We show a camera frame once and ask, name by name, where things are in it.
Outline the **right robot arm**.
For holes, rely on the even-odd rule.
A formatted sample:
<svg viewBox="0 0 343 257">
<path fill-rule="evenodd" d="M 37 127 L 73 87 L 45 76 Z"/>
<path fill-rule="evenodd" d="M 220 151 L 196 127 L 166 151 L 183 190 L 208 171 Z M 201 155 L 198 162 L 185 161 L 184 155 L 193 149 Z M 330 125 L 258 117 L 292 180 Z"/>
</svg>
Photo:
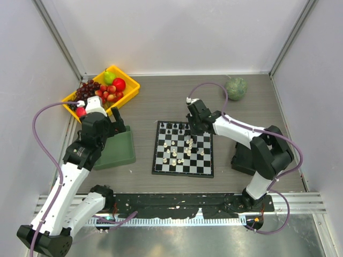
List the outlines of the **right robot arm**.
<svg viewBox="0 0 343 257">
<path fill-rule="evenodd" d="M 191 134 L 202 135 L 207 132 L 236 141 L 236 153 L 245 155 L 240 166 L 255 172 L 242 196 L 228 208 L 238 213 L 256 210 L 276 176 L 294 160 L 286 138 L 276 126 L 265 129 L 249 126 L 221 111 L 211 112 L 200 99 L 188 97 L 186 103 Z"/>
</svg>

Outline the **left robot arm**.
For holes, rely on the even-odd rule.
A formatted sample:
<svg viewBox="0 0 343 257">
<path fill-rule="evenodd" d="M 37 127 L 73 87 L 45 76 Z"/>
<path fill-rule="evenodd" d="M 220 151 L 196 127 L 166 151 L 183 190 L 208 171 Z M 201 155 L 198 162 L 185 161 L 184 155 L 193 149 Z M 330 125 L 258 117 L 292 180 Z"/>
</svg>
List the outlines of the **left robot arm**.
<svg viewBox="0 0 343 257">
<path fill-rule="evenodd" d="M 78 188 L 101 157 L 107 139 L 126 131 L 118 108 L 111 111 L 115 122 L 98 111 L 82 116 L 78 137 L 66 149 L 63 164 L 57 167 L 57 181 L 42 209 L 31 224 L 19 227 L 17 237 L 29 248 L 30 256 L 66 256 L 74 236 L 89 218 L 99 211 L 109 213 L 114 209 L 113 190 L 96 185 L 79 206 L 68 212 Z"/>
</svg>

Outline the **black white chessboard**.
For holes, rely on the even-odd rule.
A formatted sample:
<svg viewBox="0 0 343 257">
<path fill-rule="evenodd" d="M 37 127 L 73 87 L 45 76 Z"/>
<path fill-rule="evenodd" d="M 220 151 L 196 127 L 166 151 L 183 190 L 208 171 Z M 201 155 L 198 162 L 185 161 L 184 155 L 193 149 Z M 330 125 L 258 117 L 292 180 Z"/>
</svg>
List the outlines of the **black white chessboard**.
<svg viewBox="0 0 343 257">
<path fill-rule="evenodd" d="M 192 135 L 187 122 L 157 121 L 152 174 L 213 178 L 213 135 Z"/>
</svg>

